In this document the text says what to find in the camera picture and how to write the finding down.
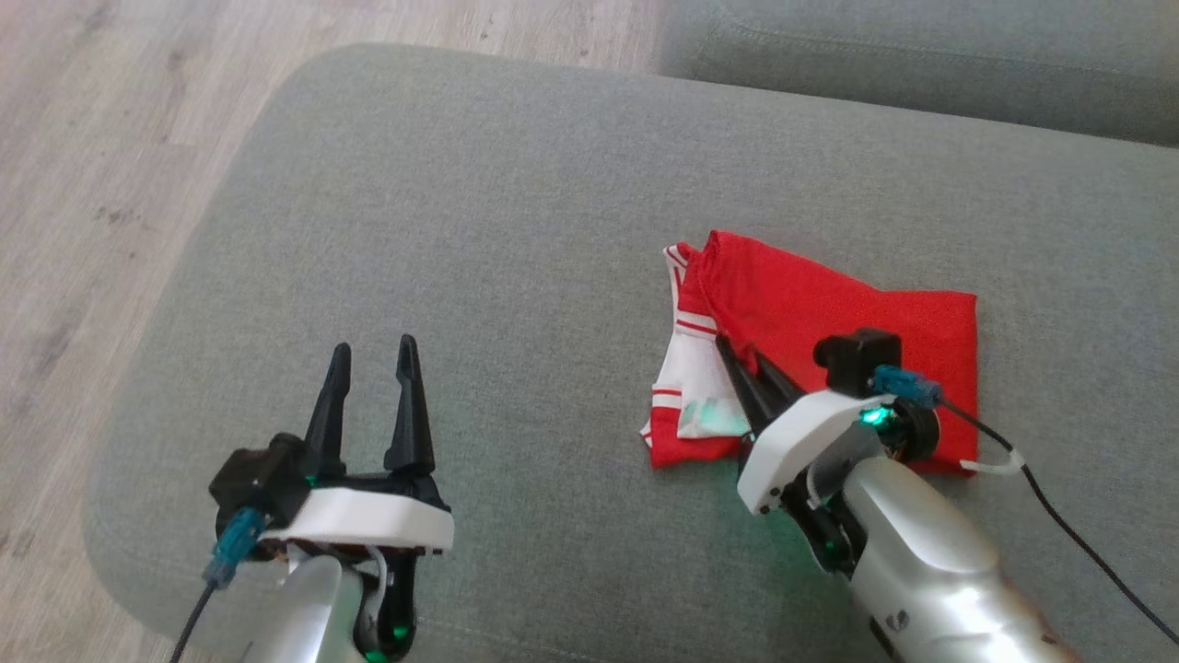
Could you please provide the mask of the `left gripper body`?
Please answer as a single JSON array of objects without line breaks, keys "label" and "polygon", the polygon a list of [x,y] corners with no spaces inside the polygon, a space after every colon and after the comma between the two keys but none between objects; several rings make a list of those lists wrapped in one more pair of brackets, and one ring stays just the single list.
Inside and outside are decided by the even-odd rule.
[{"label": "left gripper body", "polygon": [[374,546],[417,553],[444,553],[454,544],[454,516],[429,475],[307,477],[304,483],[309,493],[298,512],[286,526],[266,529],[261,541]]}]

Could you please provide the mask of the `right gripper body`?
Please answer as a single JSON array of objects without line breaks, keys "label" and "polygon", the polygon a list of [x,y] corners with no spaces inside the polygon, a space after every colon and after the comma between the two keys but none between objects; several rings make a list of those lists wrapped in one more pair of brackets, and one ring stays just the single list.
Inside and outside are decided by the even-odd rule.
[{"label": "right gripper body", "polygon": [[867,399],[817,390],[791,403],[755,434],[737,483],[750,512],[788,498],[821,508],[852,470],[872,458],[917,462],[934,457],[942,436],[935,411],[893,395]]}]

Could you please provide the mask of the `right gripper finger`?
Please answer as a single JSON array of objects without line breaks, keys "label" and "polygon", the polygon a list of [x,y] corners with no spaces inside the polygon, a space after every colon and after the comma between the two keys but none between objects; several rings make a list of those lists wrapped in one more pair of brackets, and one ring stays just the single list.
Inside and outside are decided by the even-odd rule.
[{"label": "right gripper finger", "polygon": [[717,336],[716,347],[737,402],[740,403],[742,415],[746,418],[749,434],[760,436],[768,425],[778,416],[779,406],[776,387],[762,378],[762,354],[751,352],[742,357],[732,340],[725,335]]},{"label": "right gripper finger", "polygon": [[763,418],[777,418],[806,395],[806,390],[789,378],[770,357],[755,352],[755,406]]}]

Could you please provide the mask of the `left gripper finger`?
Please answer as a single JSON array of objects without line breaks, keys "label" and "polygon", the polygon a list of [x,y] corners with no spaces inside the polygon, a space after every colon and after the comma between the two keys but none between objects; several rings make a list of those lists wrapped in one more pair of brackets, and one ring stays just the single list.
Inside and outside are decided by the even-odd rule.
[{"label": "left gripper finger", "polygon": [[332,360],[328,366],[320,396],[312,406],[312,415],[307,429],[308,452],[304,458],[304,475],[311,483],[345,477],[342,461],[343,415],[345,396],[351,386],[351,348],[338,343],[332,348]]},{"label": "left gripper finger", "polygon": [[395,378],[401,390],[383,470],[407,477],[429,477],[437,464],[426,401],[424,372],[416,339],[410,334],[400,339]]}]

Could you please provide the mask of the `red Bulls 23 jersey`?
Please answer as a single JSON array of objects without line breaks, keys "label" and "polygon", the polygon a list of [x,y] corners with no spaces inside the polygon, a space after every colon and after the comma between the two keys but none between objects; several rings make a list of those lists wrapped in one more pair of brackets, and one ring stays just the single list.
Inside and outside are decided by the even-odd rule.
[{"label": "red Bulls 23 jersey", "polygon": [[976,297],[949,290],[880,290],[796,252],[714,230],[702,249],[661,251],[672,289],[672,335],[640,435],[653,470],[735,457],[749,429],[716,340],[743,365],[768,357],[804,390],[824,390],[821,339],[859,328],[902,339],[905,369],[931,378],[951,402],[979,408]]}]

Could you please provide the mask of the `large grey sofa chaise cushion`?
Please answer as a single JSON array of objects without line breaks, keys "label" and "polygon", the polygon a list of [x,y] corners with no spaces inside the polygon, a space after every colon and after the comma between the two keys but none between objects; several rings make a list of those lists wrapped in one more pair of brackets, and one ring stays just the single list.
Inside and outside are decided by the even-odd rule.
[{"label": "large grey sofa chaise cushion", "polygon": [[411,334],[456,519],[411,659],[888,663],[731,462],[648,466],[660,251],[712,229],[976,294],[979,418],[1179,630],[1179,150],[394,45],[317,55],[253,123],[108,418],[97,579],[180,634],[228,453],[307,429],[350,343],[345,460],[378,470]]}]

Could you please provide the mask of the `grey sofa back cushion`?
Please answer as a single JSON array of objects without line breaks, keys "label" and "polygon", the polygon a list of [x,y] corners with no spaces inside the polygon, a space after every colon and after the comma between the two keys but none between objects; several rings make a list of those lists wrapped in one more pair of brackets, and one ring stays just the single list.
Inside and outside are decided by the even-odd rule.
[{"label": "grey sofa back cushion", "polygon": [[660,72],[1179,146],[1179,0],[672,0]]}]

